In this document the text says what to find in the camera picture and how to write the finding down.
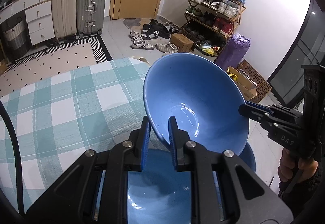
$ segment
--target white suitcase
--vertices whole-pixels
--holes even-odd
[[[54,34],[57,39],[77,33],[76,0],[52,0]]]

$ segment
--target box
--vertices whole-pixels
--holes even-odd
[[[236,69],[243,69],[246,74],[258,85],[256,88],[256,97],[251,101],[254,103],[259,103],[271,90],[271,86],[266,80],[244,59]]]
[[[2,60],[0,62],[0,75],[2,75],[7,70],[7,66],[5,65],[5,61]]]
[[[242,73],[238,72],[233,67],[229,67],[228,71],[238,76],[237,80],[233,79],[233,81],[243,94],[245,100],[251,100],[252,98],[256,97],[256,86],[250,80],[248,80]]]
[[[189,53],[193,46],[193,41],[182,34],[172,34],[170,42],[179,47],[179,53]]]

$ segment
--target silver suitcase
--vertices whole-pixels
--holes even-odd
[[[105,0],[77,0],[77,30],[84,34],[102,33]]]
[[[77,33],[76,0],[51,0],[54,34],[57,39]]]

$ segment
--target plastic bag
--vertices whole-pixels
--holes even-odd
[[[232,35],[220,56],[214,61],[214,63],[221,67],[224,71],[227,71],[229,66],[236,68],[242,61],[250,46],[251,39],[246,38],[245,36],[236,32]]]

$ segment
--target checkered tablecloth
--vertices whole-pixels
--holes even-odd
[[[41,80],[1,98],[17,133],[27,210],[87,149],[111,149],[141,126],[149,66],[125,58]],[[165,147],[151,131],[149,148]],[[0,117],[0,188],[17,209],[14,155]]]

